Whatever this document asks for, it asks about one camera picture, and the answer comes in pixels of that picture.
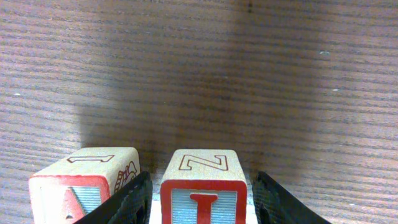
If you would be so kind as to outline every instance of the alphabet block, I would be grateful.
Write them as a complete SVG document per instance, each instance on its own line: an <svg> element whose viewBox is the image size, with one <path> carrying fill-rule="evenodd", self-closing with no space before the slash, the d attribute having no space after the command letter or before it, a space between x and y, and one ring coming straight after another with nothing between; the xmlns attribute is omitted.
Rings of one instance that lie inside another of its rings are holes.
<svg viewBox="0 0 398 224"><path fill-rule="evenodd" d="M30 177L35 223L75 223L139 173L133 147L80 149Z"/></svg>
<svg viewBox="0 0 398 224"><path fill-rule="evenodd" d="M246 224L248 187L233 150L179 149L160 186L163 224Z"/></svg>

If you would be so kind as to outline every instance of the white block face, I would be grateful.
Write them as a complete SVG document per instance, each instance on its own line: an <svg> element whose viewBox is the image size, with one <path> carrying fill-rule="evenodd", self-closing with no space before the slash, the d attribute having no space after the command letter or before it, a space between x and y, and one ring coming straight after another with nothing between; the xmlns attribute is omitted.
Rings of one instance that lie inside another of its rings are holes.
<svg viewBox="0 0 398 224"><path fill-rule="evenodd" d="M247 184L233 150L179 149L160 187L162 223L243 224Z"/></svg>
<svg viewBox="0 0 398 224"><path fill-rule="evenodd" d="M246 182L233 150L179 149L167 166L165 180L241 180Z"/></svg>
<svg viewBox="0 0 398 224"><path fill-rule="evenodd" d="M133 147L80 149L30 178L35 223L73 223L139 173Z"/></svg>
<svg viewBox="0 0 398 224"><path fill-rule="evenodd" d="M235 224L236 196L233 191L182 190L172 191L172 223L196 224L198 203L190 198L191 193L217 194L211 204L211 224Z"/></svg>

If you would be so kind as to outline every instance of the wooden surface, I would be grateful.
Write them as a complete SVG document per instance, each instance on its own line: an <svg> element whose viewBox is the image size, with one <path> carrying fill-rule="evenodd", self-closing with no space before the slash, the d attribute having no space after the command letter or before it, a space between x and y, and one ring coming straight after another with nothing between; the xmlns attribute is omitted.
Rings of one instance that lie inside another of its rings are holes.
<svg viewBox="0 0 398 224"><path fill-rule="evenodd" d="M398 223L395 0L0 2L0 222L81 147L234 149L333 223Z"/></svg>

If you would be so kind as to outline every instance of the toy block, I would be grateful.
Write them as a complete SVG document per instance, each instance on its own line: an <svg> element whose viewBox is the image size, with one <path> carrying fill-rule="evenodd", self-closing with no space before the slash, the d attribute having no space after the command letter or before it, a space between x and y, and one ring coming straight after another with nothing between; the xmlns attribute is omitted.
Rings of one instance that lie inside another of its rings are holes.
<svg viewBox="0 0 398 224"><path fill-rule="evenodd" d="M163 224L246 224L248 187L233 150L179 149L160 186Z"/></svg>
<svg viewBox="0 0 398 224"><path fill-rule="evenodd" d="M75 223L139 173L133 147L80 149L30 177L35 223Z"/></svg>

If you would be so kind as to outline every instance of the wooden block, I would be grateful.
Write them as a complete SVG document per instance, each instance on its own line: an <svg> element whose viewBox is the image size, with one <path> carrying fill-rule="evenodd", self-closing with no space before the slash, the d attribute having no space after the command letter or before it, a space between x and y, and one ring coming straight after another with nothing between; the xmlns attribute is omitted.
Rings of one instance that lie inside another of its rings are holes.
<svg viewBox="0 0 398 224"><path fill-rule="evenodd" d="M248 187L233 150L179 149L160 186L163 224L246 224Z"/></svg>
<svg viewBox="0 0 398 224"><path fill-rule="evenodd" d="M35 223L74 223L139 173L133 147L80 149L30 177Z"/></svg>

